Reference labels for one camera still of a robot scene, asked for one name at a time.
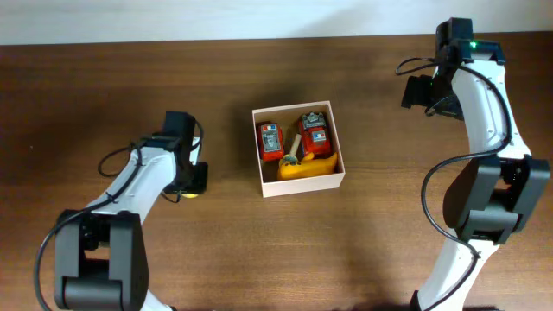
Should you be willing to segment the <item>red toy fire truck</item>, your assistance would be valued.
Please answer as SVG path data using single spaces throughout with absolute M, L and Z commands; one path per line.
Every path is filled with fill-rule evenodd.
M 302 137 L 301 151 L 306 156 L 312 153 L 315 157 L 327 157 L 332 153 L 327 122 L 322 112 L 311 111 L 303 114 L 298 124 L 299 134 Z

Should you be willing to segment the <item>pink cardboard box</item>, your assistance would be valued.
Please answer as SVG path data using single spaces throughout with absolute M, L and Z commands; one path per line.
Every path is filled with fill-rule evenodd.
M 337 153 L 337 163 L 334 167 L 334 171 L 329 175 L 279 181 L 277 179 L 278 163 L 265 163 L 261 158 L 259 145 L 257 143 L 257 127 L 261 124 L 268 123 L 279 124 L 283 129 L 284 146 L 288 148 L 294 141 L 294 135 L 299 132 L 298 123 L 300 121 L 300 116 L 309 114 L 310 112 L 321 112 L 327 122 L 332 151 Z M 346 174 L 346 170 L 341 154 L 340 140 L 336 130 L 334 114 L 329 101 L 255 109 L 251 112 L 251 118 L 257 153 L 257 170 L 260 176 L 260 184 L 264 198 L 326 190 L 338 188 L 340 186 Z

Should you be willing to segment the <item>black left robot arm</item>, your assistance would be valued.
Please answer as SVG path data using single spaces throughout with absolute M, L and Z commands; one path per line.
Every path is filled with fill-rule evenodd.
M 113 183 L 58 218 L 54 300 L 65 310 L 168 310 L 149 290 L 143 222 L 159 196 L 202 194 L 207 163 L 198 136 L 147 137 L 127 148 Z

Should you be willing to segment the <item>yellow minion ball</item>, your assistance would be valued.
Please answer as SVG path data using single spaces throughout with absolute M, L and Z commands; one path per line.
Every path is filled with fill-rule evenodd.
M 197 198 L 198 196 L 199 194 L 181 194 L 181 197 L 186 199 L 193 199 L 193 198 Z

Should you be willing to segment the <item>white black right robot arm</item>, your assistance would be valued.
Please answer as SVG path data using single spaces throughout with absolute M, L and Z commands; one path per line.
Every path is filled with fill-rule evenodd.
M 469 152 L 436 164 L 424 177 L 464 161 L 443 199 L 445 242 L 429 278 L 416 290 L 414 310 L 461 310 L 489 257 L 524 229 L 549 179 L 550 165 L 532 157 L 516 126 L 505 88 L 505 57 L 497 42 L 449 39 L 436 46 L 432 76 L 412 71 L 404 107 L 423 105 L 427 115 L 464 121 Z

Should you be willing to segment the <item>wooden rattle drum toy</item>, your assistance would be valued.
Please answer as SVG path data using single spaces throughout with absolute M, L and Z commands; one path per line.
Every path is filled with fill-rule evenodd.
M 289 153 L 286 154 L 280 161 L 280 165 L 288 164 L 291 162 L 297 162 L 296 153 L 299 149 L 299 146 L 302 142 L 302 136 L 300 134 L 296 134 L 294 141 L 290 147 Z

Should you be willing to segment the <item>red toy truck grey front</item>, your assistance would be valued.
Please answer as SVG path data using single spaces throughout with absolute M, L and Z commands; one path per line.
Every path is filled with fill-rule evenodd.
M 284 157 L 283 131 L 279 124 L 261 124 L 257 127 L 259 155 L 263 162 L 278 161 Z

